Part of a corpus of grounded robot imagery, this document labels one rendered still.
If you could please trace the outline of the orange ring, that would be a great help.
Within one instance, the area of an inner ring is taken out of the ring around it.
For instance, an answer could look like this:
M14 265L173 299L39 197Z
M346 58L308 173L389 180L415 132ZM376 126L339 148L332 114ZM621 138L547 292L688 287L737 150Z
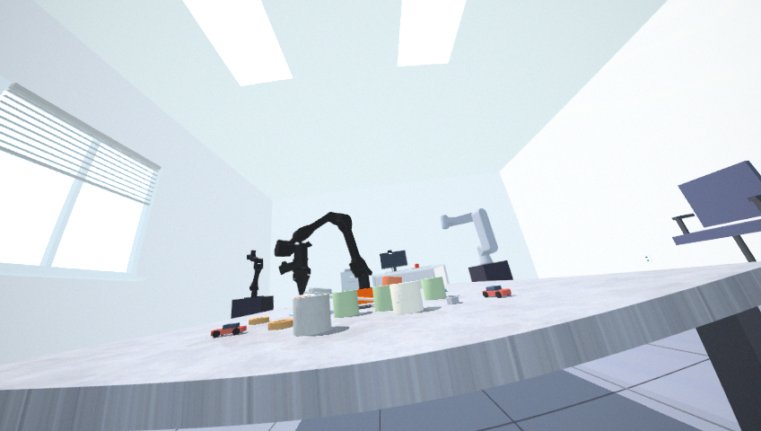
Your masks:
M249 325L266 323L266 322L269 322L269 317L266 317L266 316L259 317L259 318L256 318L256 319L252 319L252 318L249 319Z
M280 321L271 321L268 324L268 330L280 330L293 326L293 319L284 319Z

